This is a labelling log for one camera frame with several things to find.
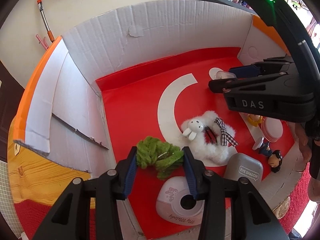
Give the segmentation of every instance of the black round hole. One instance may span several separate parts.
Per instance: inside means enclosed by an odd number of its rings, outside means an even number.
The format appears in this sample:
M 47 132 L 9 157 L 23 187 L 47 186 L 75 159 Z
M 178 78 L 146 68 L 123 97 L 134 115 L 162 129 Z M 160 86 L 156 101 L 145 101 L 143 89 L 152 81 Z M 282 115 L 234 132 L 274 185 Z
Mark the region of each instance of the black round hole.
M 180 200 L 180 205 L 182 206 L 183 209 L 192 209 L 195 207 L 197 201 L 194 200 L 192 195 L 185 195 L 181 200 Z

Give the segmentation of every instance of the yellow figurine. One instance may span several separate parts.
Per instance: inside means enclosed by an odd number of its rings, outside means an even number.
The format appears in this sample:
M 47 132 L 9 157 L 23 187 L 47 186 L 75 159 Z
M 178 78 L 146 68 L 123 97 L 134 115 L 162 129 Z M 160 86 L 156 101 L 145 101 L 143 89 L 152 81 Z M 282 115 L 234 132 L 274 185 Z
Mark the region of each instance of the yellow figurine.
M 260 123 L 262 123 L 262 115 L 249 114 L 248 115 L 248 122 L 252 126 L 257 127 Z

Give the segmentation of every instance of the checkered ribbon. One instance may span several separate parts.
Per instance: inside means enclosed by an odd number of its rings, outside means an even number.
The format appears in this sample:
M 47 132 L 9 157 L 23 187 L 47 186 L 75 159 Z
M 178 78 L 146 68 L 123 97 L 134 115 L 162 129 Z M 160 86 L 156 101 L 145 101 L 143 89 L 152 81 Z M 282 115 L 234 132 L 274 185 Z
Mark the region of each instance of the checkered ribbon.
M 221 118 L 216 118 L 216 120 L 214 121 L 215 123 L 217 123 L 217 125 L 220 127 L 221 129 L 221 145 L 222 146 L 227 146 L 227 141 L 232 145 L 232 146 L 237 146 L 239 145 L 238 142 L 230 135 L 226 132 L 226 126 L 224 124 L 224 121 Z

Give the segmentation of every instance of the orange and silver pole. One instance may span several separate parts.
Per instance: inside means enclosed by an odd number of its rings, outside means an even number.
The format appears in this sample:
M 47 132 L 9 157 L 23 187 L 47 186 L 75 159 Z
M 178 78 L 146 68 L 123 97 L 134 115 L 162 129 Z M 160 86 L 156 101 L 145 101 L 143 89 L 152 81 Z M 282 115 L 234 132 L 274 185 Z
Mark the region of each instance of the orange and silver pole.
M 38 6 L 39 6 L 39 10 L 40 10 L 40 13 L 41 13 L 41 17 L 42 17 L 44 26 L 47 29 L 49 39 L 50 39 L 51 42 L 54 42 L 54 36 L 52 35 L 52 32 L 50 31 L 49 25 L 47 23 L 47 20 L 45 18 L 44 12 L 43 12 L 42 0 L 38 0 L 37 3 L 38 3 Z

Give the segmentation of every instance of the clear plastic object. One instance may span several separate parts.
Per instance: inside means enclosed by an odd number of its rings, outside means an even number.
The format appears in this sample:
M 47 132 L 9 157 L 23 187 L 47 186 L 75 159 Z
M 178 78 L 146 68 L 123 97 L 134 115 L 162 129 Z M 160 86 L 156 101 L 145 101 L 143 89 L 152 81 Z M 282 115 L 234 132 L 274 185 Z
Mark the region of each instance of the clear plastic object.
M 225 78 L 236 78 L 236 75 L 226 71 L 218 71 L 216 73 L 216 79 L 225 79 Z

